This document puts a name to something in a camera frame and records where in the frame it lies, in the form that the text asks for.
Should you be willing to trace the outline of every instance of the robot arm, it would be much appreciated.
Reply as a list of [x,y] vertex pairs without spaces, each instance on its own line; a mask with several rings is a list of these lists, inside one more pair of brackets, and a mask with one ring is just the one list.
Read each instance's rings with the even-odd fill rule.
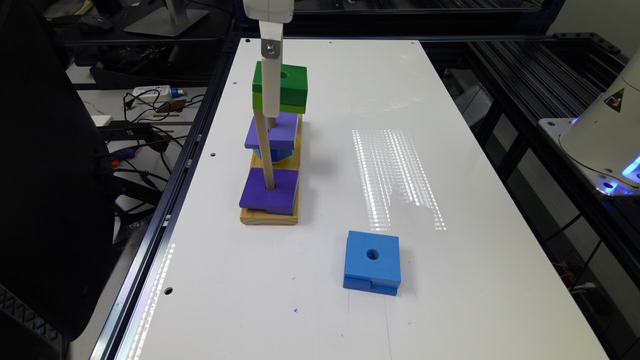
[[283,24],[293,18],[294,0],[244,0],[244,11],[258,20],[262,39],[262,112],[275,126],[280,115]]

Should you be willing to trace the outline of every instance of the wooden base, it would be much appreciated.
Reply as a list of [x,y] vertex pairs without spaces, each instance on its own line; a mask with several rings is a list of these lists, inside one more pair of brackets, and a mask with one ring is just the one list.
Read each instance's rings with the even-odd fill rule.
[[[300,171],[300,149],[302,148],[302,115],[298,115],[298,134],[296,136],[296,148],[293,155],[273,164],[274,169],[297,170]],[[251,167],[262,168],[262,160],[253,154]],[[298,199],[300,198],[300,185],[298,184],[298,195],[293,207],[293,215],[273,215],[267,214],[264,210],[242,209],[240,211],[240,221],[245,225],[295,225],[298,223]]]

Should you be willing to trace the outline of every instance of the screw hole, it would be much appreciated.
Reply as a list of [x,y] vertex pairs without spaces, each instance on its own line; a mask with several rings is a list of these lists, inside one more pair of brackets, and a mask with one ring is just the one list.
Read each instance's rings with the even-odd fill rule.
[[380,253],[378,253],[378,251],[374,249],[367,250],[367,257],[371,260],[378,260],[378,258],[380,257]]

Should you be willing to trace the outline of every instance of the table surface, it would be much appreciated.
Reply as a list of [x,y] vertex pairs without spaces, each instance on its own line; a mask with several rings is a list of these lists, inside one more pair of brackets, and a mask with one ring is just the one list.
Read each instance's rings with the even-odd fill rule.
[[[239,220],[242,41],[118,358],[607,358],[418,42],[285,45],[309,69],[299,224]],[[349,230],[400,237],[396,297],[342,288]]]

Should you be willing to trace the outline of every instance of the blue light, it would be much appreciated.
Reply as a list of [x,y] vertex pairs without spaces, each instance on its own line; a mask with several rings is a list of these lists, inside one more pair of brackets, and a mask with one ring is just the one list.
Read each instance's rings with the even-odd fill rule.
[[627,166],[627,168],[624,169],[622,175],[627,176],[631,174],[631,172],[633,172],[638,166],[640,166],[640,156],[638,156],[636,161],[634,161],[633,163],[631,163],[631,165]]
[[608,193],[608,194],[611,194],[613,192],[613,190],[615,190],[617,187],[618,187],[618,183],[615,183],[615,184],[613,184],[612,187],[604,189],[604,191],[606,193]]

